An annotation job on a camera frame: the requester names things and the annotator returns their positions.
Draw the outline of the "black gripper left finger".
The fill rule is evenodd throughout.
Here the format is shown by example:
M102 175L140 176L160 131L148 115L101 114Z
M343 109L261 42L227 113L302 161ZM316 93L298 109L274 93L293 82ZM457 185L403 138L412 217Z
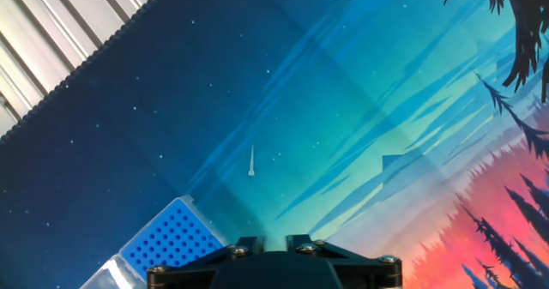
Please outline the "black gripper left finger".
M265 237L241 237L182 267L157 265L147 271L147 289L209 288L216 273L228 263L265 252Z

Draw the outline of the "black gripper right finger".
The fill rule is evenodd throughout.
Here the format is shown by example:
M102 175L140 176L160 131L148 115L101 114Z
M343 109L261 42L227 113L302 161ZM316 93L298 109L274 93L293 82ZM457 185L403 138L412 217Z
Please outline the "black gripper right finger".
M308 234L286 236L287 251L313 256L329 266L342 288L402 289L402 262L392 255L369 258Z

